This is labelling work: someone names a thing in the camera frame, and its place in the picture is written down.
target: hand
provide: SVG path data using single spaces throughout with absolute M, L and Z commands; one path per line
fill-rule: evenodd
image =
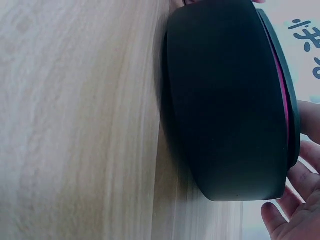
M 299 102 L 301 133 L 314 141 L 301 142 L 300 156 L 320 173 L 320 105 Z M 287 222 L 275 205 L 268 202 L 261 214 L 272 240 L 320 239 L 320 175 L 312 173 L 300 161 L 288 172 L 288 179 L 301 195 L 303 203 L 288 187 L 277 200 L 289 218 Z

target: chinese character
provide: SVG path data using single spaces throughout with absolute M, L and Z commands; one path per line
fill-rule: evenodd
M 289 27 L 289 28 L 288 28 L 289 30 L 296 29 L 296 28 L 299 28 L 299 27 L 302 27 L 302 26 L 304 26 L 305 28 L 308 28 L 308 27 L 309 27 L 308 24 L 311 23 L 311 21 L 301 22 L 300 19 L 293 20 L 292 22 L 293 22 L 294 24 L 297 24 L 297 25 L 294 25 L 294 26 Z
M 320 59 L 315 57 L 314 61 L 316 62 L 316 64 L 318 64 L 319 66 L 316 67 L 315 69 L 313 69 L 313 76 L 315 76 L 317 79 L 320 79 Z
M 299 35 L 298 33 L 295 33 L 293 34 L 293 36 L 296 38 L 296 39 L 300 39 L 300 40 L 311 40 L 311 42 L 314 44 L 314 46 L 317 48 L 317 49 L 320 49 L 320 30 L 316 27 L 313 27 L 312 28 L 314 33 L 312 34 L 311 32 L 309 32 L 307 29 L 303 29 L 303 33 L 305 35 Z M 310 43 L 307 41 L 305 44 L 304 44 L 304 51 L 306 52 L 310 52 L 311 50 L 311 45 Z

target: light wood grain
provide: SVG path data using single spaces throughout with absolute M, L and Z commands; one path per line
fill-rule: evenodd
M 240 238 L 241 204 L 206 200 L 160 128 L 179 4 L 1 1 L 2 240 Z

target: magenta stripe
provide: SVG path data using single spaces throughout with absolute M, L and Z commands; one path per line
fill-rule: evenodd
M 287 143 L 289 144 L 289 110 L 288 110 L 287 92 L 286 92 L 286 87 L 285 87 L 285 79 L 284 79 L 284 75 L 282 72 L 279 58 L 276 54 L 277 51 L 275 50 L 275 46 L 272 43 L 272 39 L 269 36 L 268 30 L 266 29 L 265 26 L 263 26 L 263 27 L 264 27 L 266 35 L 269 39 L 269 42 L 271 44 L 272 54 L 273 54 L 274 61 L 276 64 L 276 69 L 278 71 L 278 76 L 279 76 L 280 86 L 281 86 L 281 93 L 282 93 L 282 101 L 283 101 L 283 106 L 284 106 L 285 122 L 286 122 Z

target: black plastic container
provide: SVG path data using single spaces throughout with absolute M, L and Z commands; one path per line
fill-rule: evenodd
M 168 75 L 183 150 L 212 201 L 283 195 L 300 151 L 288 65 L 250 0 L 204 0 L 168 21 Z

